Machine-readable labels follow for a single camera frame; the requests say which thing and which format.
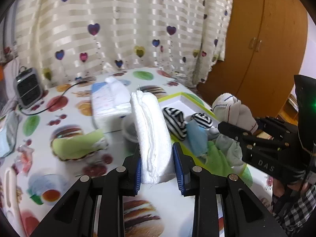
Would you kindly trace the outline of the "person's right hand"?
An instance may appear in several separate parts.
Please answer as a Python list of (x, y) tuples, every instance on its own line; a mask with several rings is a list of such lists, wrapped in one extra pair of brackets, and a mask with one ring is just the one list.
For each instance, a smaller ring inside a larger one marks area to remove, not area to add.
[(272, 210), (282, 209), (284, 206), (293, 206), (309, 188), (309, 183), (298, 181), (297, 183), (284, 185), (278, 179), (273, 179)]

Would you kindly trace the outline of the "plaid sleeve forearm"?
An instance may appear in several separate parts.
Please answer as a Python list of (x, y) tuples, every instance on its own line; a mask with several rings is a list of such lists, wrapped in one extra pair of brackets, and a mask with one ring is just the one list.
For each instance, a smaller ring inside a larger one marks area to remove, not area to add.
[(284, 216), (278, 216), (275, 211), (272, 215), (281, 225), (287, 236), (298, 234), (307, 224), (312, 212), (315, 210), (315, 185), (309, 188), (303, 196), (290, 208)]

